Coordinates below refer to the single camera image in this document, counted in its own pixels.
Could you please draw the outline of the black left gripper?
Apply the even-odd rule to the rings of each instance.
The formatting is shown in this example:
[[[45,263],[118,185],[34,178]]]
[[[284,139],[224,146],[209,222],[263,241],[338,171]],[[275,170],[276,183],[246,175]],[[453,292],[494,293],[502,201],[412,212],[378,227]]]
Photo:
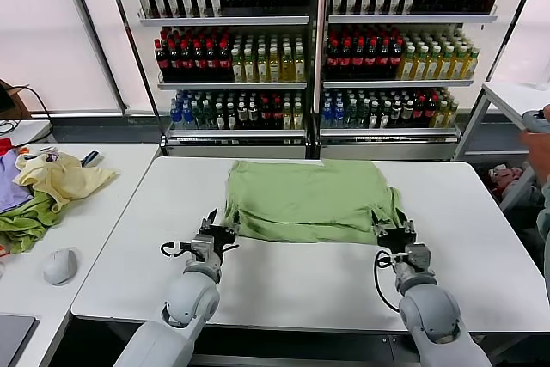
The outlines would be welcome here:
[[[241,223],[228,223],[226,227],[217,226],[214,224],[216,215],[217,209],[214,209],[206,218],[202,219],[199,233],[211,236],[214,241],[214,252],[218,256],[223,256],[225,252],[239,247],[235,242],[240,232]]]

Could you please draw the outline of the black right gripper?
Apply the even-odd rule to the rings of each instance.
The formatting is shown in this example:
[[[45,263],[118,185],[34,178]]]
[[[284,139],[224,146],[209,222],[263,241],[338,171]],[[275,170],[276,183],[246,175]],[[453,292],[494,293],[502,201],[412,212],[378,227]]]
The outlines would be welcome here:
[[[377,245],[387,248],[391,253],[404,253],[407,245],[414,244],[417,239],[414,222],[406,214],[396,211],[400,222],[400,228],[390,228],[390,222],[379,218],[374,211],[371,212],[373,231],[376,235]]]

